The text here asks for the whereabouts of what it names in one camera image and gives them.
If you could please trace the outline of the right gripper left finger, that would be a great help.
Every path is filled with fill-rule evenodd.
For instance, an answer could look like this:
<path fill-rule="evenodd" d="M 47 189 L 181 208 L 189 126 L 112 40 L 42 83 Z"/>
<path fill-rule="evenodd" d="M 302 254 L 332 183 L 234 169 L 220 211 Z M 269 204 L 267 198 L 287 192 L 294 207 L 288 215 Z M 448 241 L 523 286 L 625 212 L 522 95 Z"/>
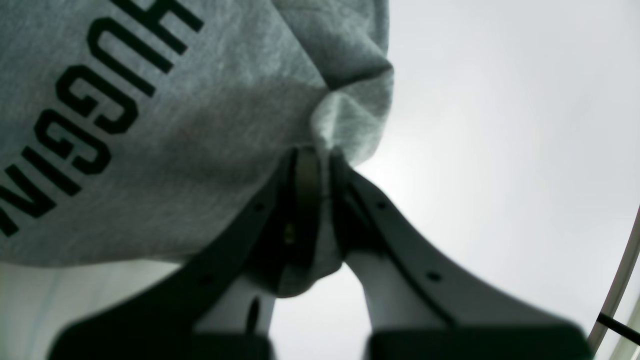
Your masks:
<path fill-rule="evenodd" d="M 286 151 L 231 224 L 178 271 L 64 330 L 51 360 L 271 360 L 282 274 L 311 268 L 321 209 L 314 148 Z"/>

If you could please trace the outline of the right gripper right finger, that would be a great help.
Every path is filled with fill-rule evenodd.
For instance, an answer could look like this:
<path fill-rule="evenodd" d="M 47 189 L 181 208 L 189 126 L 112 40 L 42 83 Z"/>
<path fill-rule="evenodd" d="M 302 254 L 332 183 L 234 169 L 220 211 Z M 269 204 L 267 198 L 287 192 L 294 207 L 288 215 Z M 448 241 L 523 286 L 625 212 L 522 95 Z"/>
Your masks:
<path fill-rule="evenodd" d="M 456 264 L 340 150 L 329 169 L 334 232 L 372 328 L 365 360 L 592 359 L 577 325 Z"/>

